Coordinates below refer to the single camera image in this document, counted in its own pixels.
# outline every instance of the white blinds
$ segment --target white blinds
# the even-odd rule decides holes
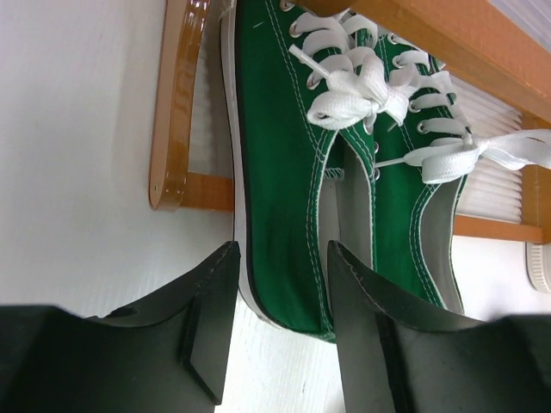
[[[551,52],[549,0],[492,0],[492,3],[527,35]]]
[[[473,133],[495,136],[520,129],[520,113],[499,99],[453,77],[457,99]],[[469,175],[457,213],[521,222],[521,173],[481,159]]]

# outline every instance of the green canvas shoe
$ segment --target green canvas shoe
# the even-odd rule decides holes
[[[327,231],[319,215],[335,223],[326,237],[360,225],[350,241],[372,261],[371,132],[379,113],[403,122],[411,89],[404,85],[406,71],[385,82],[371,48],[376,30],[360,15],[319,18],[279,0],[238,0],[221,24],[240,292],[263,319],[329,341],[326,243],[320,242]],[[346,174],[324,185],[324,176],[343,177],[345,158],[355,164],[351,174],[361,178],[360,191]],[[334,207],[337,198],[354,194],[361,205]]]
[[[451,262],[455,208],[466,174],[480,156],[511,170],[549,167],[550,131],[481,138],[470,133],[445,71],[429,55],[393,33],[375,51],[386,76],[414,65],[419,87],[403,126],[382,115],[375,124],[374,269],[410,293],[461,313]]]

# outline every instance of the white stitching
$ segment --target white stitching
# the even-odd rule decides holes
[[[325,140],[327,139],[328,132],[329,131],[323,131],[321,134],[320,143],[322,144],[322,146],[325,146]],[[325,327],[328,330],[330,330],[330,327],[329,327],[330,323],[329,323],[327,314],[325,313],[325,302],[323,300],[324,289],[322,289],[322,286],[321,286],[322,275],[320,273],[321,261],[319,257],[318,234],[317,232],[315,234],[313,232],[313,227],[317,228],[316,223],[313,222],[313,216],[315,216],[316,221],[318,218],[318,212],[317,212],[318,194],[316,193],[316,198],[314,200],[313,198],[313,193],[315,192],[314,184],[316,183],[316,176],[319,173],[319,166],[321,165],[323,167],[324,161],[320,163],[320,162],[317,162],[316,159],[314,159],[314,165],[312,165],[312,175],[310,177],[310,188],[308,190],[308,202],[306,205],[306,245],[308,248],[308,253],[310,254],[310,261],[313,265],[314,280],[316,281],[316,287],[318,288],[319,309],[321,312],[322,322],[325,324]]]
[[[324,178],[342,181],[344,179],[344,170],[342,168],[325,168]]]
[[[369,214],[369,227],[370,227],[371,231],[370,231],[369,235],[370,235],[370,238],[371,238],[370,239],[370,244],[372,245],[372,248],[371,248],[371,251],[369,252],[369,254],[370,254],[370,259],[371,259],[371,265],[375,266],[374,250],[373,250],[373,245],[375,245],[375,232],[373,231],[373,228],[374,228],[374,226],[373,226],[373,217],[375,216],[375,179],[374,179],[375,175],[373,173],[373,165],[374,165],[375,162],[374,162],[374,159],[373,159],[373,155],[371,154],[371,151],[369,150],[367,144],[361,138],[359,132],[353,126],[348,127],[344,131],[347,131],[349,133],[350,133],[350,131],[352,131],[357,136],[357,139],[356,139],[352,134],[350,134],[349,138],[352,141],[352,143],[355,143],[356,145],[359,146],[359,147],[356,147],[355,150],[359,150],[361,153],[363,153],[363,156],[365,156],[368,159],[368,164],[366,165],[366,171],[368,172],[369,190],[370,190],[370,193],[371,193],[371,196],[370,196],[370,198],[371,198],[370,202],[371,203],[369,205],[369,208],[371,209],[370,214]]]
[[[277,45],[280,48],[280,51],[283,56],[283,61],[285,62],[285,65],[287,66],[287,69],[288,69],[289,76],[291,77],[291,84],[293,85],[293,90],[294,90],[294,98],[299,104],[299,111],[300,111],[300,114],[302,115],[302,121],[306,126],[306,133],[308,134],[308,139],[310,140],[310,143],[312,144],[313,149],[316,152],[316,157],[322,156],[319,150],[319,146],[316,143],[316,138],[313,134],[313,130],[310,127],[310,123],[308,122],[305,115],[306,108],[304,107],[304,102],[300,98],[298,76],[293,67],[293,64],[290,61],[287,48],[285,47],[285,40],[283,39],[283,34],[281,31],[281,28],[279,27],[279,21],[277,21],[276,10],[274,9],[274,5],[269,0],[264,0],[264,4],[266,5],[266,11],[268,11],[269,21],[274,30],[275,38],[277,40]]]
[[[430,274],[425,274],[424,271],[426,271],[426,263],[424,263],[423,258],[423,251],[421,250],[420,245],[420,237],[421,237],[421,214],[420,210],[422,209],[424,203],[432,196],[434,191],[432,191],[432,186],[426,185],[423,188],[423,191],[421,191],[421,194],[415,201],[415,204],[413,206],[412,216],[410,219],[410,230],[409,230],[409,239],[410,239],[410,250],[412,253],[413,261],[415,263],[415,267],[417,268],[418,272],[423,272],[423,277],[419,276],[421,281],[423,282],[423,289],[427,293],[427,296],[430,298],[430,301],[433,302],[433,304],[438,305],[440,302],[439,299],[436,298],[435,292],[433,291],[434,281],[432,280],[432,277],[430,277]]]
[[[325,328],[327,330],[331,330],[329,319],[327,317],[327,314],[325,313],[325,303],[324,303],[324,300],[323,300],[322,288],[321,288],[321,285],[319,284],[320,283],[319,267],[321,266],[321,261],[320,261],[320,258],[319,258],[319,252],[313,253],[312,245],[310,244],[313,240],[315,240],[315,237],[317,237],[317,234],[314,236],[313,233],[312,233],[312,216],[310,214],[311,208],[315,207],[315,204],[313,205],[313,199],[312,199],[313,184],[315,183],[315,173],[319,169],[319,163],[321,163],[323,165],[324,162],[325,162],[326,156],[324,156],[322,151],[320,150],[319,143],[316,143],[316,139],[313,136],[312,128],[310,127],[310,124],[308,123],[308,121],[306,119],[306,116],[305,116],[306,108],[304,107],[304,103],[303,103],[302,99],[300,98],[297,74],[296,74],[296,71],[294,70],[293,65],[288,60],[287,50],[284,47],[285,41],[283,39],[282,32],[279,28],[279,22],[277,21],[276,11],[273,7],[273,4],[271,4],[268,0],[264,0],[264,5],[266,6],[266,11],[268,12],[270,24],[272,26],[272,29],[274,30],[274,34],[275,34],[275,37],[276,37],[276,40],[277,40],[277,44],[278,44],[278,46],[280,48],[280,51],[282,53],[283,61],[286,65],[286,67],[288,68],[288,73],[289,73],[289,76],[291,77],[291,84],[293,85],[295,100],[297,101],[297,103],[299,105],[299,111],[300,111],[300,114],[302,115],[303,122],[306,126],[306,133],[308,134],[308,138],[310,140],[310,143],[313,145],[313,149],[314,149],[314,152],[315,152],[314,164],[312,166],[312,175],[311,175],[311,178],[310,178],[310,189],[309,189],[309,194],[308,194],[308,202],[307,202],[307,206],[306,206],[306,246],[308,248],[308,253],[310,255],[310,262],[313,265],[314,280],[315,280],[317,288],[318,288],[319,308],[320,308],[320,312],[321,312],[322,323],[325,325]],[[323,136],[324,136],[324,133],[322,133],[320,135],[321,143],[323,143],[323,140],[324,140]]]
[[[449,111],[446,108],[442,108],[440,106],[435,107],[438,114],[443,118],[451,118],[452,115],[449,113]],[[420,200],[421,195],[419,196],[418,200],[415,203],[415,225],[411,228],[412,231],[415,231],[414,234],[412,234],[413,242],[415,243],[415,252],[417,255],[418,263],[416,262],[416,266],[418,265],[421,270],[423,270],[426,273],[426,277],[429,279],[430,284],[432,285],[431,291],[433,294],[439,295],[437,291],[437,285],[430,274],[430,271],[428,269],[426,260],[424,259],[424,256],[422,254],[422,245],[421,245],[421,222],[422,222],[422,215],[423,215],[423,209],[424,205],[429,201],[430,197],[440,188],[440,185],[430,185],[430,190],[428,192],[425,192],[425,195],[422,200]],[[437,299],[438,303],[443,303],[443,299]]]
[[[384,56],[385,61],[387,62],[388,61],[388,55],[387,55],[387,47],[386,47],[385,41],[381,42],[381,52]],[[387,72],[387,75],[388,75],[389,70],[388,70],[386,65],[385,65],[385,71]],[[412,151],[413,149],[415,149],[415,147],[413,145],[413,142],[412,142],[412,138],[411,138],[406,126],[400,126],[399,131],[400,131],[400,134],[402,135],[402,139],[404,140],[404,143],[409,148],[409,150]],[[424,196],[425,189],[426,189],[426,187],[424,187],[423,191],[421,192],[421,195],[419,196],[418,201],[419,201],[421,196]],[[427,278],[430,277],[430,276],[427,274],[428,273],[427,268],[423,268],[423,266],[419,265],[420,262],[418,262],[418,257],[417,257],[417,244],[414,241],[415,235],[417,235],[417,234],[412,233],[412,223],[414,221],[413,214],[415,213],[415,211],[416,211],[416,207],[414,206],[414,208],[412,210],[412,214],[410,215],[410,230],[409,230],[409,236],[408,236],[408,243],[410,244],[410,252],[412,254],[412,261],[413,261],[413,265],[415,267],[415,270],[417,272],[417,276],[418,276],[419,280],[421,281],[421,284],[423,286],[423,289],[424,289],[425,293],[427,294],[427,299],[429,299],[430,301],[433,301],[434,296],[432,294],[432,291],[430,291],[430,293],[429,293],[429,291],[427,290],[427,282],[430,282]]]

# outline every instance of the metal eyelet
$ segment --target metal eyelet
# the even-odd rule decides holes
[[[288,2],[287,0],[281,0],[279,2],[279,8],[282,11],[290,11],[294,7],[294,4],[291,2]]]
[[[421,109],[417,109],[415,107],[415,101],[410,101],[410,104],[407,107],[407,110],[409,110],[412,114],[418,114],[419,112],[421,112]]]
[[[363,125],[363,130],[367,135],[373,134],[373,126],[368,125],[367,118],[363,118],[362,125]]]
[[[417,132],[422,133],[423,135],[429,132],[424,128],[424,122],[422,120],[417,124]]]
[[[402,67],[405,67],[404,65],[402,65],[402,64],[399,62],[399,55],[393,57],[393,66],[394,66],[396,69],[401,69]]]
[[[398,44],[398,42],[396,41],[396,34],[394,33],[387,34],[387,40],[388,40],[388,43],[390,43],[391,45]]]
[[[293,23],[291,23],[291,26],[289,26],[289,36],[296,39],[297,37],[300,37],[302,33],[297,33],[296,31],[296,25],[297,21],[295,20]]]
[[[310,73],[310,76],[306,80],[306,87],[310,90],[314,90],[318,87],[318,85],[321,83],[321,80],[318,80],[318,82],[313,81],[313,73]]]

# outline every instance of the white wall surface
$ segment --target white wall surface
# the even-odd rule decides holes
[[[524,243],[454,237],[452,261],[468,316],[551,313],[551,294],[539,293],[526,271]]]
[[[164,0],[0,0],[0,303],[105,315],[231,238],[229,214],[149,208],[163,19]],[[227,175],[226,126],[209,117],[226,121],[209,24],[190,168]],[[342,405],[335,346],[273,329],[239,299],[218,410]]]

